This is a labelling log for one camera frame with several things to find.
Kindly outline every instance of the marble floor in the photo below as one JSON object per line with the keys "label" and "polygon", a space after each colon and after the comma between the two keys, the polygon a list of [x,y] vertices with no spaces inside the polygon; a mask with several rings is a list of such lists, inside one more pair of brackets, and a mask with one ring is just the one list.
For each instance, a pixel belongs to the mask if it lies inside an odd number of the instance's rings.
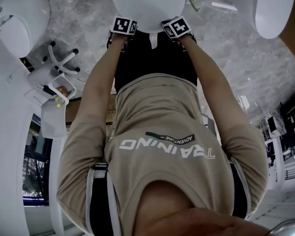
{"label": "marble floor", "polygon": [[[234,95],[249,118],[257,123],[295,91],[295,58],[279,39],[262,39],[234,11],[212,7],[213,1],[197,0],[196,12],[186,5],[183,15],[193,28],[199,45],[207,51],[229,80]],[[29,54],[33,65],[48,53],[54,40],[56,57],[74,48],[80,53],[68,67],[80,67],[73,76],[81,96],[85,81],[106,51],[107,35],[117,11],[112,0],[50,0],[51,19],[46,34]],[[202,108],[207,104],[201,98]]]}

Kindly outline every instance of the white strap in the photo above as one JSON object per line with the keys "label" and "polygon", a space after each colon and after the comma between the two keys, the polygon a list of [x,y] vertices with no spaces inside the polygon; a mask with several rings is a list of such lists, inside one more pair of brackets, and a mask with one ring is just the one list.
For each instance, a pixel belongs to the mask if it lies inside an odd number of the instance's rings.
{"label": "white strap", "polygon": [[90,169],[88,171],[87,194],[86,194],[86,201],[85,201],[85,221],[86,221],[87,229],[89,231],[90,236],[94,236],[92,226],[90,225],[90,220],[89,220],[89,210],[90,210],[90,203],[92,201],[94,174],[95,174],[95,170]]}

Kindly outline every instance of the white wall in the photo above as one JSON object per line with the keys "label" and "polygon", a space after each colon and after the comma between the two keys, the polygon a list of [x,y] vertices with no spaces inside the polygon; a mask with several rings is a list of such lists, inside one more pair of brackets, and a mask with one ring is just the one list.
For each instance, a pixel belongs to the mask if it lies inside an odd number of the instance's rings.
{"label": "white wall", "polygon": [[49,167],[49,206],[50,215],[55,233],[58,236],[64,236],[64,225],[62,220],[62,211],[57,203],[56,195],[58,188],[58,168],[59,158],[62,153],[63,146],[66,139],[53,140],[53,146],[50,155],[50,167]]}
{"label": "white wall", "polygon": [[285,180],[285,181],[284,181],[283,188],[284,188],[285,190],[289,190],[289,189],[293,189],[293,188],[295,188],[295,178],[293,178],[293,179],[289,179],[289,180]]}
{"label": "white wall", "polygon": [[278,187],[278,182],[276,181],[276,168],[269,168],[269,179],[267,183],[268,190],[274,190]]}
{"label": "white wall", "polygon": [[33,113],[27,69],[0,41],[0,236],[29,235],[22,198],[24,148]]}
{"label": "white wall", "polygon": [[84,234],[79,228],[77,228],[76,226],[72,225],[69,228],[66,228],[66,230],[64,231],[64,236],[86,236],[86,234]]}
{"label": "white wall", "polygon": [[49,206],[24,207],[24,210],[30,235],[53,231]]}
{"label": "white wall", "polygon": [[64,228],[69,227],[73,224],[71,220],[63,212],[62,212],[62,223]]}

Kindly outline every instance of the white chair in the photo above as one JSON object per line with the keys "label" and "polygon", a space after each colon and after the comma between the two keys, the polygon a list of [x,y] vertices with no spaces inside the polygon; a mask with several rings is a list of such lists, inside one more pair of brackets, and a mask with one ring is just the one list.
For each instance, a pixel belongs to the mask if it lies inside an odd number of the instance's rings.
{"label": "white chair", "polygon": [[294,0],[232,0],[241,16],[261,37],[277,37],[290,17]]}
{"label": "white chair", "polygon": [[50,18],[48,0],[0,0],[0,39],[17,58],[29,54]]}
{"label": "white chair", "polygon": [[[41,107],[41,131],[42,136],[50,139],[60,139],[67,136],[65,127],[65,110],[66,105],[76,94],[76,88],[68,81],[66,74],[77,74],[80,69],[76,68],[71,71],[63,65],[72,59],[78,50],[75,49],[68,57],[62,61],[57,61],[52,50],[52,42],[48,47],[51,61],[43,63],[38,69],[35,69],[28,75],[28,83],[41,95],[48,100]],[[58,88],[65,87],[67,95],[63,95]],[[58,104],[55,99],[60,97],[63,100],[62,104]]]}

